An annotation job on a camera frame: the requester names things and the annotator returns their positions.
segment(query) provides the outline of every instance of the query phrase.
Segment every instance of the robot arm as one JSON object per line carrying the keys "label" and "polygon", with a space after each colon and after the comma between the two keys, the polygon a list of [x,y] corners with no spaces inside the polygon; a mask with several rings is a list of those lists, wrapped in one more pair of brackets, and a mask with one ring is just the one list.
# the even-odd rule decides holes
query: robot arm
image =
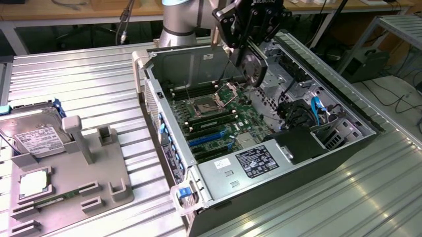
{"label": "robot arm", "polygon": [[216,27],[231,63],[247,82],[258,87],[267,70],[266,56],[258,46],[272,39],[283,19],[291,16],[283,0],[234,0],[228,5],[224,0],[177,1],[177,4],[173,0],[163,2],[160,47],[193,44],[193,28]]}

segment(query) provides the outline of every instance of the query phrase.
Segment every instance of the power supply label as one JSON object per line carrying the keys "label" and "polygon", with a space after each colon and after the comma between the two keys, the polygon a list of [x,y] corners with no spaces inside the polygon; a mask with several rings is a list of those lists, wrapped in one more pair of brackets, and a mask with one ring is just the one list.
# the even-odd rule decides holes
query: power supply label
{"label": "power supply label", "polygon": [[236,154],[236,158],[251,179],[279,167],[264,145]]}
{"label": "power supply label", "polygon": [[52,127],[16,134],[15,137],[33,155],[63,148],[63,142]]}
{"label": "power supply label", "polygon": [[169,167],[169,171],[172,173],[172,178],[176,184],[180,184],[183,181],[183,172],[180,171],[180,161],[175,159],[175,156],[172,155],[172,151],[169,148],[169,145],[163,145],[161,146],[167,164]]}

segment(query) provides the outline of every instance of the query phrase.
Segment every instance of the motherboard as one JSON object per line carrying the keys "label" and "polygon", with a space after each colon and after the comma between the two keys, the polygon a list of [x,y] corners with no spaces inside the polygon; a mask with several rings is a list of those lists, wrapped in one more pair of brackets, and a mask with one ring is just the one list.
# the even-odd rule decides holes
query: motherboard
{"label": "motherboard", "polygon": [[203,88],[185,90],[184,99],[173,96],[169,100],[199,163],[251,147],[272,133],[246,96],[247,89],[231,82],[212,88],[208,94],[200,92]]}

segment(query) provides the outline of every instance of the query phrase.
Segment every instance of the wooden desk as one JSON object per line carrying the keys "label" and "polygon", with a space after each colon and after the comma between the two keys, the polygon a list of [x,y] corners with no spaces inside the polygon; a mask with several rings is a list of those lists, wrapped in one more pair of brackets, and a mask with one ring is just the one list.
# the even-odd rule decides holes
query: wooden desk
{"label": "wooden desk", "polygon": [[[163,6],[160,0],[140,0],[141,7],[133,9],[131,22],[155,21],[163,19]],[[412,5],[408,0],[398,0],[402,5],[400,14],[403,14]],[[336,3],[326,4],[323,13],[327,13],[324,22],[316,33],[311,46],[314,46],[320,38],[327,24],[332,18],[334,12],[339,6],[340,0]],[[292,4],[287,0],[284,6],[298,14],[316,14],[320,12],[322,4],[298,2]],[[91,5],[80,6],[80,11],[68,7],[53,4],[49,0],[27,0],[25,4],[0,5],[0,30],[13,48],[16,55],[28,54],[28,50],[16,33],[17,27],[35,26],[59,26],[59,25],[81,25],[81,24],[101,24],[116,23],[121,14],[121,9],[93,11]],[[362,12],[362,11],[384,11],[391,6],[368,6],[359,0],[348,0],[342,12]]]}

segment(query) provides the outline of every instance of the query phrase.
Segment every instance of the green circuit board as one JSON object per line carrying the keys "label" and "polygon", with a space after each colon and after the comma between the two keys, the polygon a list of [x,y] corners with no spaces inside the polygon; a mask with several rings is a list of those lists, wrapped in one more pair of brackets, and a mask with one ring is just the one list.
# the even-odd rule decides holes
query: green circuit board
{"label": "green circuit board", "polygon": [[[220,139],[191,146],[191,151],[199,163],[260,143],[263,138],[271,134],[268,126],[262,120],[254,106],[247,103],[248,98],[239,89],[236,89],[238,95],[234,99],[234,92],[227,86],[224,86],[216,94],[217,99],[213,94],[208,94],[187,100],[169,100],[169,105],[185,138],[195,134],[189,131],[185,121],[195,121],[195,119],[203,117],[212,115],[217,117],[221,115],[216,119],[209,120],[209,123],[203,125],[205,126],[204,128],[200,126],[193,127],[200,130],[213,129],[213,134],[215,132],[224,131],[224,135]],[[223,107],[221,104],[216,102],[217,100],[223,104],[230,100],[231,102]],[[226,115],[234,110],[236,111],[235,114]],[[189,141],[204,137],[207,137],[207,135],[195,139],[187,139],[187,141],[189,143]]]}

